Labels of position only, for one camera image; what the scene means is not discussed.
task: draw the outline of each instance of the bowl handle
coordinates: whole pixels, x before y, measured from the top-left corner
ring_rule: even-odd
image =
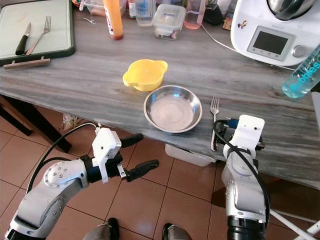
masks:
[[[157,60],[157,61],[154,61],[154,63],[156,63],[163,70],[163,73],[167,72],[168,63],[166,61]]]
[[[135,82],[131,82],[130,81],[129,71],[127,71],[125,74],[123,74],[122,80],[123,80],[124,85],[126,85],[127,87],[131,87],[131,86],[135,86],[136,85]]]

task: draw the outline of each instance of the tile floor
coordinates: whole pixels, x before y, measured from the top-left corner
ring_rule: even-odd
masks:
[[[37,108],[57,129],[62,114],[43,107]],[[129,135],[117,130],[120,137]],[[50,156],[75,159],[92,156],[94,131],[90,128],[71,135],[69,153],[54,150]],[[48,149],[48,142],[36,132],[25,136],[0,118],[0,238],[2,239],[20,201],[30,176]],[[223,207],[211,205],[211,194],[223,188],[223,163],[198,167],[166,155],[164,144],[145,138],[138,144],[122,149],[122,165],[133,168],[146,160],[158,159],[160,166],[133,182],[110,179],[109,183],[93,183],[74,197],[65,208],[49,240],[80,240],[95,226],[110,217],[117,218],[121,240],[161,240],[167,222],[184,227],[194,240],[226,240],[227,217]],[[38,183],[44,170],[36,178]],[[265,176],[266,181],[274,177]],[[320,219],[320,193],[304,186],[281,181],[284,189],[272,194],[272,207],[291,214]],[[299,227],[310,225],[290,218]],[[268,240],[290,240],[296,234],[272,218],[267,230]]]

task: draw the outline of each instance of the white cable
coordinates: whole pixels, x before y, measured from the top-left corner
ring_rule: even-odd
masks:
[[[316,235],[318,232],[320,232],[320,221],[316,222],[314,225],[309,227],[306,231],[311,235]],[[294,240],[304,240],[304,238],[302,236],[297,236]]]
[[[306,221],[306,222],[309,222],[309,223],[317,223],[318,221],[316,220],[313,220],[313,219],[310,219],[310,218],[306,218],[306,217],[303,217],[303,216],[298,216],[298,215],[294,215],[294,214],[291,214],[291,213],[288,213],[288,212],[285,212],[285,211],[280,211],[278,209],[274,209],[278,214],[281,214],[281,215],[285,215],[285,216],[288,216],[288,217],[291,217],[291,218],[294,218],[294,219],[300,219],[300,220],[303,220],[303,221]]]
[[[211,34],[208,32],[208,30],[205,28],[205,26],[203,24],[201,24],[201,27],[203,28],[203,30],[206,32],[206,34],[208,34],[208,36],[213,40],[215,41],[217,44],[220,44],[221,46],[231,50],[231,51],[234,51],[236,53],[239,53],[237,52],[237,50],[233,49],[232,47],[229,47],[227,45],[224,45],[223,43],[219,42],[218,40],[216,40],[213,36],[211,36]],[[295,71],[295,69],[292,69],[292,68],[289,68],[289,67],[286,67],[286,66],[279,66],[279,65],[272,65],[270,64],[271,66],[276,66],[278,68],[282,68],[282,69],[287,69],[287,70],[291,70],[291,71]]]
[[[208,34],[209,37],[210,37],[213,41],[215,41],[217,44],[220,44],[221,46],[224,46],[225,48],[230,49],[231,51],[234,51],[234,52],[237,53],[237,51],[236,51],[235,49],[233,49],[232,47],[229,47],[229,46],[227,46],[227,45],[224,45],[223,43],[221,43],[221,42],[219,42],[218,40],[216,40],[213,36],[211,36],[211,34],[207,31],[207,29],[205,28],[205,26],[204,26],[203,24],[201,24],[201,26],[202,26],[203,30],[206,32],[206,34]]]
[[[281,216],[279,213],[277,213],[273,209],[270,209],[270,214],[274,216],[276,219],[278,219],[280,222],[282,222],[283,224],[287,225],[292,231],[296,232],[298,235],[305,238],[306,240],[316,240],[313,236],[309,235],[308,233],[306,233],[305,231],[303,231],[302,229],[294,225],[292,222],[285,219],[283,216]]]

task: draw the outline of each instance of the appliance display screen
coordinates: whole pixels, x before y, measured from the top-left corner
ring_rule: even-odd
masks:
[[[288,39],[260,31],[253,45],[254,48],[281,55]]]

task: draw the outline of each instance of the appliance knob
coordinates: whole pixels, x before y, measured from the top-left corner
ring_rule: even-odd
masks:
[[[306,47],[297,45],[292,49],[292,55],[296,58],[300,58],[306,53]]]

